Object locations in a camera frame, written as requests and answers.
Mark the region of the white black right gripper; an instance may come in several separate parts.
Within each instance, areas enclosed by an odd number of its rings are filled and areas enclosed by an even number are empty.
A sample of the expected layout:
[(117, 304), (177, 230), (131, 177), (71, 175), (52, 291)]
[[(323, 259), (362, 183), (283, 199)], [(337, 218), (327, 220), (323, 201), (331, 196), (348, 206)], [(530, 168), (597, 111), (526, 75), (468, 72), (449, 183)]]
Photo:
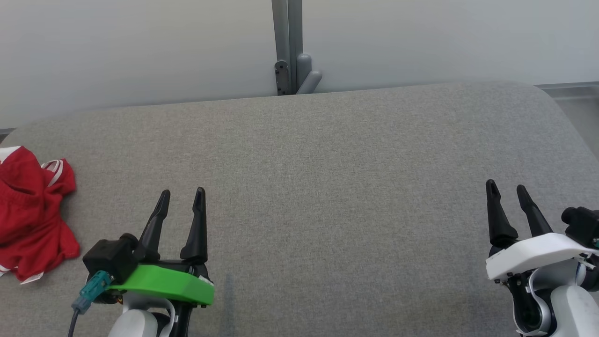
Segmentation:
[(488, 179), (485, 188), (491, 247), (506, 248), (486, 259), (488, 279), (505, 281), (509, 274), (521, 274), (572, 258), (579, 259), (582, 254), (598, 254), (597, 248), (584, 247), (566, 235), (553, 233), (524, 185), (518, 185), (516, 192), (533, 238), (518, 241), (518, 232), (509, 223), (501, 205), (496, 182)]

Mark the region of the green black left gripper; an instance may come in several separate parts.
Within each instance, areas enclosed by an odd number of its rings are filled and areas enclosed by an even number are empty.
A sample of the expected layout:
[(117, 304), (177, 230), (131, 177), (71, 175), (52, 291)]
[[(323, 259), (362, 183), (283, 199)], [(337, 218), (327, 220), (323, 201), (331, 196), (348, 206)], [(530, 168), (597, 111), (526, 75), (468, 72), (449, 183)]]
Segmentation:
[(126, 281), (111, 284), (110, 292), (133, 292), (201, 307), (211, 306), (215, 288), (204, 264), (208, 260), (205, 190), (197, 188), (192, 205), (192, 225), (186, 244), (180, 252), (180, 258), (189, 263), (175, 260), (158, 262), (161, 258), (158, 252), (159, 241), (169, 203), (170, 190), (163, 190), (135, 249), (135, 258), (141, 264), (138, 264)]

